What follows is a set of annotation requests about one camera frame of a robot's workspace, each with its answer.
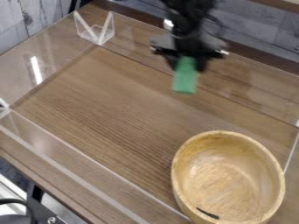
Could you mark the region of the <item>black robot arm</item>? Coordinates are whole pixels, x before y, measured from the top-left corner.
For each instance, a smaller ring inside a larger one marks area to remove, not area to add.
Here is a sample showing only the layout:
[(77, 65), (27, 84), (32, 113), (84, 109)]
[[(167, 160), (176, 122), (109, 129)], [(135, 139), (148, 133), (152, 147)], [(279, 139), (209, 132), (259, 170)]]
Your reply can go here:
[(163, 26), (164, 35), (149, 39), (151, 51), (163, 56), (171, 69), (175, 69), (181, 57), (195, 61), (195, 69), (204, 72), (212, 59), (223, 59), (228, 47), (220, 33), (212, 34), (204, 29), (205, 19), (221, 22), (211, 15), (216, 0), (160, 0), (167, 15)]

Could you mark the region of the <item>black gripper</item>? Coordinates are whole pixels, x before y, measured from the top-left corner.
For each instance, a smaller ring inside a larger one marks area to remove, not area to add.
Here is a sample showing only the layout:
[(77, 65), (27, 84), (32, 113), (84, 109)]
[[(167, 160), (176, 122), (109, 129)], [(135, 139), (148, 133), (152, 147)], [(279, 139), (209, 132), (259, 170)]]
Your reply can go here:
[(151, 37), (149, 48), (153, 54), (164, 57), (172, 70), (181, 56), (197, 58), (196, 69), (200, 73), (207, 70), (209, 58), (221, 58), (229, 54), (228, 44), (207, 31), (200, 31), (191, 36), (175, 36), (167, 32)]

